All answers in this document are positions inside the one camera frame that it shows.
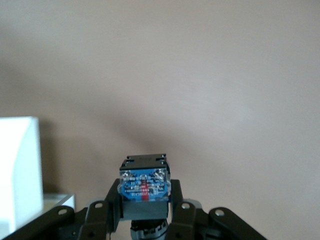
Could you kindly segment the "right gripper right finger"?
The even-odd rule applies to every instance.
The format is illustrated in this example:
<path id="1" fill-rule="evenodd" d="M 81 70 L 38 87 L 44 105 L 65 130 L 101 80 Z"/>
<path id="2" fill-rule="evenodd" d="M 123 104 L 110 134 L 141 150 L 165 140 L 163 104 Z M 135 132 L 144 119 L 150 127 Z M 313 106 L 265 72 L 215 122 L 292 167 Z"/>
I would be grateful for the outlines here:
<path id="1" fill-rule="evenodd" d="M 226 207 L 204 212 L 183 198 L 180 181 L 171 180 L 171 223 L 167 240 L 264 240 L 265 237 Z"/>

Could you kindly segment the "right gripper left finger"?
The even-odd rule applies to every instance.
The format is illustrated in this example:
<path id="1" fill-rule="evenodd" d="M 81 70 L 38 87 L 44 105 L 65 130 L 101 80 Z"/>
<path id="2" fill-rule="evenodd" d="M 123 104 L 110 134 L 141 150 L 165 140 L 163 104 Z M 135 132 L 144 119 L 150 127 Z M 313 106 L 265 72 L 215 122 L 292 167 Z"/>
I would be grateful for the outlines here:
<path id="1" fill-rule="evenodd" d="M 122 220 L 130 219 L 130 209 L 123 202 L 117 178 L 104 200 L 92 202 L 75 212 L 58 205 L 5 237 L 6 240 L 105 240 Z"/>

